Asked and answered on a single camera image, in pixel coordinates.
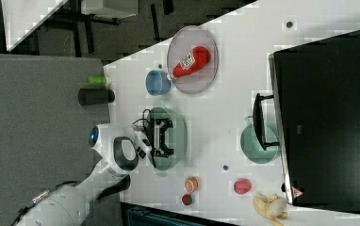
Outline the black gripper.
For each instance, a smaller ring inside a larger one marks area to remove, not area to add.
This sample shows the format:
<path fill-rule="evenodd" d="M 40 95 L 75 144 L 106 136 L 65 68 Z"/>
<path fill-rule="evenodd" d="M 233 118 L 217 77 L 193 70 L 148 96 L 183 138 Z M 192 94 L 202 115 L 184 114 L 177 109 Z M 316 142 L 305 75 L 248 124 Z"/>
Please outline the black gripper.
<path fill-rule="evenodd" d="M 141 119 L 143 131 L 152 147 L 152 157 L 170 157 L 174 154 L 173 148 L 166 144 L 166 136 L 169 129 L 173 128 L 169 119 Z"/>

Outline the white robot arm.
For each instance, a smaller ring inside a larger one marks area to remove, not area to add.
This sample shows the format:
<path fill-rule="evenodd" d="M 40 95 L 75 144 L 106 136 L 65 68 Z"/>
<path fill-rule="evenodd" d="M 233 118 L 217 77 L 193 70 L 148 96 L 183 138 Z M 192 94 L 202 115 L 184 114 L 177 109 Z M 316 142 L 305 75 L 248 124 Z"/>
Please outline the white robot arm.
<path fill-rule="evenodd" d="M 141 159 L 166 151 L 168 119 L 150 119 L 144 125 L 104 123 L 94 126 L 89 145 L 101 159 L 81 182 L 61 183 L 41 193 L 20 210 L 10 226 L 80 226 L 90 204 L 105 190 L 120 183 Z"/>

